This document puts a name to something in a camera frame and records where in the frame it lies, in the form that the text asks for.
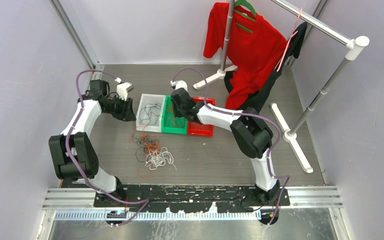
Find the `black t-shirt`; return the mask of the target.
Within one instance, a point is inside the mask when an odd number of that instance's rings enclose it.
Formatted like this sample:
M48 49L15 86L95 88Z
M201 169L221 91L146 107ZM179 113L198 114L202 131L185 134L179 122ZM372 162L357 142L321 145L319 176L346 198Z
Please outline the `black t-shirt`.
M298 58L307 31L307 23L303 22L296 27L296 35L292 37L286 52L281 69L276 72L277 65L284 53L287 41L281 46L280 55L274 57L276 64L269 61L259 73L246 73L239 69L228 71L224 77L224 83L229 95L225 107L231 110L244 110L248 107L259 112L270 95L273 85L281 76L286 60L289 57Z

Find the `aluminium frame rail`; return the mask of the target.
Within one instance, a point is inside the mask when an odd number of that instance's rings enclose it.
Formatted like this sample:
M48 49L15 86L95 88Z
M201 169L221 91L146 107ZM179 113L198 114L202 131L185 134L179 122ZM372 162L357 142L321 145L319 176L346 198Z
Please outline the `aluminium frame rail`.
M280 210L329 209L335 211L343 207L338 191L333 186L287 187L283 194L286 201ZM42 206L44 211L55 211L54 220L62 221L108 221L110 225L126 220L133 221L222 221L222 220L262 220L275 212L273 206L252 206L243 209L237 203L228 204L223 210L220 203L198 202L204 209L187 212L163 206L161 210L141 210L136 213L131 207L94 206L96 195L86 188L50 188Z

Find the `green clothes hanger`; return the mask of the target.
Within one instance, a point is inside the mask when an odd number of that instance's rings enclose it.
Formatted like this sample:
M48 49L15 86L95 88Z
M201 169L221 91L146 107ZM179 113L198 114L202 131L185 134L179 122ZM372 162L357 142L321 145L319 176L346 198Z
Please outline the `green clothes hanger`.
M243 19L246 19L246 21L236 21L235 14ZM226 30L230 31L232 24L235 24L236 27L239 27L243 31L252 34L253 30L247 27L247 24L250 22L257 22L257 12L252 4L248 0L232 0L229 4L227 13Z

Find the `red t-shirt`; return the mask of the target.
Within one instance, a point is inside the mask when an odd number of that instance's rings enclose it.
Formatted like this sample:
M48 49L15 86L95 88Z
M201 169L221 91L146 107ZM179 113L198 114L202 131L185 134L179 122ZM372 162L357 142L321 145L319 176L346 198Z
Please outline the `red t-shirt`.
M246 19L234 14L236 21ZM258 74L269 61L276 64L274 57L281 54L281 46L286 43L285 37L261 15L257 15L256 23L249 22L247 27L253 33L245 32L233 23L229 33L227 57L238 67L239 71Z

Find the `red plastic bin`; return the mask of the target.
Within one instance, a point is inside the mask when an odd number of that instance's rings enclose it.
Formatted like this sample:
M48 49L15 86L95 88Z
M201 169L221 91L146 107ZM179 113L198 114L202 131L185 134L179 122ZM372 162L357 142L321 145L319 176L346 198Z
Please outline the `red plastic bin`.
M203 97L194 96L192 99L195 103L201 102L204 100ZM216 100L214 98L207 99L208 104L216 105ZM188 121L187 123L187 135L191 136L202 136L202 137L212 137L214 133L214 126L210 124L198 124L195 122Z

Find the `white plastic bin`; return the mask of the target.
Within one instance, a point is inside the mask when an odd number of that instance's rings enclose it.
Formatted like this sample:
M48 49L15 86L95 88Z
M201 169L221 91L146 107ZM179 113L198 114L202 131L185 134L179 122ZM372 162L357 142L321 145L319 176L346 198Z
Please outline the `white plastic bin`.
M165 95L143 93L136 113L135 129L138 132L162 132Z

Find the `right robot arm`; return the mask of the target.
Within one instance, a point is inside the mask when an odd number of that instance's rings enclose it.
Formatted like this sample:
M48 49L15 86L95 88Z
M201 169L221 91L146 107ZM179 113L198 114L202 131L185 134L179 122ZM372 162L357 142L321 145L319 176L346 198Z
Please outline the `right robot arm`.
M189 122L212 125L232 133L240 151L250 158L254 174L256 197L263 205L271 205L282 197L283 190L274 172L272 162L272 130L268 119L259 115L252 107L246 110L231 110L217 107L207 101L195 100L184 88L170 95L176 117Z

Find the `green plastic bin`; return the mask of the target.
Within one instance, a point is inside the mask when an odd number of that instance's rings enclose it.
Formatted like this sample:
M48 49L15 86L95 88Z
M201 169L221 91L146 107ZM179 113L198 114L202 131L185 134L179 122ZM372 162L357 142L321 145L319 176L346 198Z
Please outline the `green plastic bin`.
M164 134L186 135L187 127L188 122L184 117L175 117L171 97L166 95L161 120L161 132Z

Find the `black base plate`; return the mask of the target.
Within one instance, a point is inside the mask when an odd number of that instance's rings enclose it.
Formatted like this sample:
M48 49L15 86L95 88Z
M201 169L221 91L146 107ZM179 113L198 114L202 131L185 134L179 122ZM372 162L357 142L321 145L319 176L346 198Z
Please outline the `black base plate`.
M124 199L128 209L137 211L141 205L132 202L148 199L144 213L206 213L215 207L217 213L248 213L264 207L289 206L286 190L278 190L265 200L261 190L249 185L136 185L125 184Z

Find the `pink clothes hanger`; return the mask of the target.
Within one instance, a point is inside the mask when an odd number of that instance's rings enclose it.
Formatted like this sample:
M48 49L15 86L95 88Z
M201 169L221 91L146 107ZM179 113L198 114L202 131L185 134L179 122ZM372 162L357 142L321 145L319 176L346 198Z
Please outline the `pink clothes hanger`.
M280 60L279 60L279 62L278 62L277 68L275 69L276 72L279 72L279 71L280 71L280 69L281 69L281 67L282 67L282 64L283 64L283 62L284 62L284 59L285 59L285 57L286 57L286 53L287 53L288 48L289 48L289 46L290 46L290 42L291 42L293 36L296 35L296 27L297 27L297 24L298 24L298 21L299 21L301 15L302 15L302 12L303 12L303 9L300 8L300 9L299 9L299 12L298 12L298 15L297 15L297 18L296 18L296 20L295 20L294 26L293 26L292 31L291 31L291 33L290 33L290 36L289 36L289 38L288 38L288 40L287 40L287 43L286 43L285 49L284 49L284 51L283 51L282 57L280 58Z

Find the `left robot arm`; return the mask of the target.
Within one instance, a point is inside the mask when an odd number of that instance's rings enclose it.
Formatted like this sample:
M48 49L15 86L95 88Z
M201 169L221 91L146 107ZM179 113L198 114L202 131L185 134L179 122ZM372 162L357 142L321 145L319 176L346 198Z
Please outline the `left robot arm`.
M116 89L111 91L107 81L92 80L90 88L80 95L69 125L59 135L51 136L48 146L58 179L85 184L118 207L125 202L126 192L118 177L99 166L98 155L90 140L94 124L101 114L112 115L123 122L136 121L133 100L128 96L133 84L120 78L115 82Z

